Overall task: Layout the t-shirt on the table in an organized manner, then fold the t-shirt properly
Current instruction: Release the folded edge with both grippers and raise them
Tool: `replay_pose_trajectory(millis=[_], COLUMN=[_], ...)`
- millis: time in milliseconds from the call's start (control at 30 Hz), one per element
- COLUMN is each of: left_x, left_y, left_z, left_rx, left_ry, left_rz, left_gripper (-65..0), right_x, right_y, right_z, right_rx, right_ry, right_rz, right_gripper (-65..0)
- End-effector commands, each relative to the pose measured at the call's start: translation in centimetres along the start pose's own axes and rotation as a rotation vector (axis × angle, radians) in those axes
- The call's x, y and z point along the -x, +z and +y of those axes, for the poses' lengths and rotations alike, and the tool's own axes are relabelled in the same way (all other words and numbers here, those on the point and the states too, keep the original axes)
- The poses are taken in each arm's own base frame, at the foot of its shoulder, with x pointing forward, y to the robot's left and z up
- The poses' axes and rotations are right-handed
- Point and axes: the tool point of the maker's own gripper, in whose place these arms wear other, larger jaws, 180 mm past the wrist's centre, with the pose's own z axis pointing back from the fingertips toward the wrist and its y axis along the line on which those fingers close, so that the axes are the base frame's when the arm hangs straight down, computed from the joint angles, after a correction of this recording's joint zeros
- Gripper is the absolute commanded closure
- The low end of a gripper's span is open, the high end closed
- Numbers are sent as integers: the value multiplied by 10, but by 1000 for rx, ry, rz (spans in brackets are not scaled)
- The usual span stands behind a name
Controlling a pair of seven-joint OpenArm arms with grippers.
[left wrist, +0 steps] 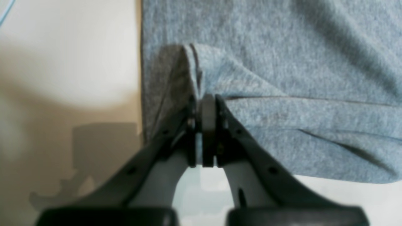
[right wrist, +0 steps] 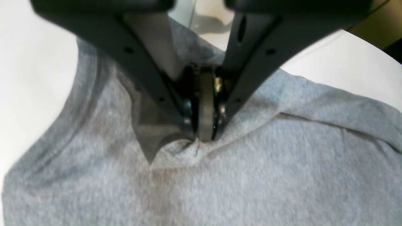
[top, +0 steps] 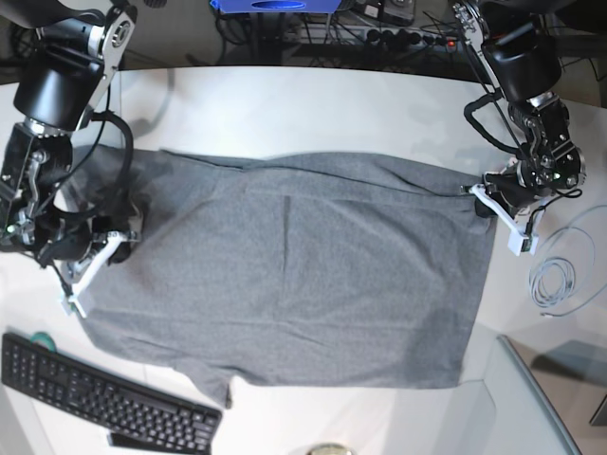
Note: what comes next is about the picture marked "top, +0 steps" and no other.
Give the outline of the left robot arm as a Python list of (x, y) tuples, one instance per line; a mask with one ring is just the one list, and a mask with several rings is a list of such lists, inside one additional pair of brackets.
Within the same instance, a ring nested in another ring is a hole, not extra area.
[[(463, 49), (484, 96), (469, 103), (464, 117), (495, 148), (512, 156), (500, 172), (488, 172), (469, 187), (481, 217), (496, 216), (509, 229), (515, 255), (534, 253), (537, 225), (547, 206), (578, 197), (586, 178), (584, 157), (569, 134), (569, 111), (553, 88), (561, 77), (555, 38), (542, 18), (566, 7), (564, 1), (454, 1), (451, 4)], [(508, 131), (523, 140), (508, 146), (475, 118), (480, 108), (501, 100)]]

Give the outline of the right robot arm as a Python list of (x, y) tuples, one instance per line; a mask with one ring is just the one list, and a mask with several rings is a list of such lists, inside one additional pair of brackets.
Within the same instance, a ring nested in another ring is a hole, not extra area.
[[(136, 206), (115, 211), (129, 200), (134, 137), (109, 107), (138, 11), (128, 1), (5, 1), (1, 13), (36, 37), (13, 100), (24, 118), (12, 128), (1, 168), (1, 248), (53, 268), (65, 309), (86, 317), (83, 292), (105, 265), (125, 260), (141, 236)], [(85, 209), (59, 209), (57, 195), (83, 165), (71, 138), (94, 122), (123, 136), (116, 179)]]

